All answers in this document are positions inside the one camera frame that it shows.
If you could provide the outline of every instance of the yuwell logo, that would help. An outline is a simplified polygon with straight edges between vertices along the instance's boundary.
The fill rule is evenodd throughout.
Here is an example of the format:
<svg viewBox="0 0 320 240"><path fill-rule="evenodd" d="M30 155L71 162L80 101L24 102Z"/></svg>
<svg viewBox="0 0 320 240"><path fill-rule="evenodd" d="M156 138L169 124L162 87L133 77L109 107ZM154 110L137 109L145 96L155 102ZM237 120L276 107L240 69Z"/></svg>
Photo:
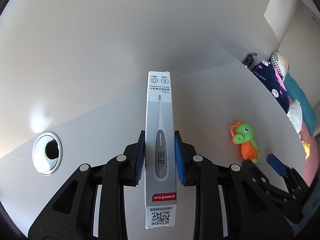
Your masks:
<svg viewBox="0 0 320 240"><path fill-rule="evenodd" d="M176 200L177 193L157 193L152 196L152 201L168 201L168 200Z"/></svg>

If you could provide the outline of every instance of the green toy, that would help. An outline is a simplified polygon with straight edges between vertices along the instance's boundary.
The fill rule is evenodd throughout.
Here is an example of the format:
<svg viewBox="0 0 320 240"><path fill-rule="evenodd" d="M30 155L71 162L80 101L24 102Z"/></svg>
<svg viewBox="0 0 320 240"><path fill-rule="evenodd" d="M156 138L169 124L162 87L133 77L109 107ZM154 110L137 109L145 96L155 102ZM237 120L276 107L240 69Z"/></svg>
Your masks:
<svg viewBox="0 0 320 240"><path fill-rule="evenodd" d="M260 159L260 148L254 140L253 128L245 122L237 122L231 127L232 142L241 144L241 154L245 160L257 163Z"/></svg>

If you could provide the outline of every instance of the white wall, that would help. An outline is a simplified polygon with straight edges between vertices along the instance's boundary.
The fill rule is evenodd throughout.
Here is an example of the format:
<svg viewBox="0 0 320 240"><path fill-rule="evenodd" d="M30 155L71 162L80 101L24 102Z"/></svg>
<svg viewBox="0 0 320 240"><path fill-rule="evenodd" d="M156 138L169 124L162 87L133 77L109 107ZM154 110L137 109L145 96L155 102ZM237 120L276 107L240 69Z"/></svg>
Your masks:
<svg viewBox="0 0 320 240"><path fill-rule="evenodd" d="M288 59L290 75L314 106L320 100L320 19L301 1L279 52Z"/></svg>
<svg viewBox="0 0 320 240"><path fill-rule="evenodd" d="M316 7L313 0L301 0L303 1L319 18L320 18L320 12L318 8Z"/></svg>
<svg viewBox="0 0 320 240"><path fill-rule="evenodd" d="M277 39L281 42L290 26L299 0L270 0L264 13Z"/></svg>
<svg viewBox="0 0 320 240"><path fill-rule="evenodd" d="M280 46L269 0L10 0L0 17L0 156L42 130L172 77Z"/></svg>
<svg viewBox="0 0 320 240"><path fill-rule="evenodd" d="M315 128L315 131L313 132L313 136L317 136L320 134L320 101L313 107L313 110L315 111L316 117L317 117L316 128Z"/></svg>

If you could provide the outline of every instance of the yellow object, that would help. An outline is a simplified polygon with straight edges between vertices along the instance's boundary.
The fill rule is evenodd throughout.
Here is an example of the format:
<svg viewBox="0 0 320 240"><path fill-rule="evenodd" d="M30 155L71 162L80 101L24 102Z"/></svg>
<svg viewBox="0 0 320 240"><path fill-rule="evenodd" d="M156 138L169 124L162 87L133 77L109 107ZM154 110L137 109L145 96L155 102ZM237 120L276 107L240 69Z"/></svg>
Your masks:
<svg viewBox="0 0 320 240"><path fill-rule="evenodd" d="M304 151L306 152L306 159L308 159L310 156L310 143L307 143L305 141L301 141L301 143L304 148Z"/></svg>

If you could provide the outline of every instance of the white product box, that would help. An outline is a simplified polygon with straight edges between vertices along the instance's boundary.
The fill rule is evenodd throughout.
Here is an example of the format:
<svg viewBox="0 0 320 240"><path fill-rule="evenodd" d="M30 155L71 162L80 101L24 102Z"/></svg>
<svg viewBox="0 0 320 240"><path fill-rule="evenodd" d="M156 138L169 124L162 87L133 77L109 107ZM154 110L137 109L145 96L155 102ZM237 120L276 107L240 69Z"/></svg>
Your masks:
<svg viewBox="0 0 320 240"><path fill-rule="evenodd" d="M173 226L176 203L170 73L150 71L146 112L146 228Z"/></svg>

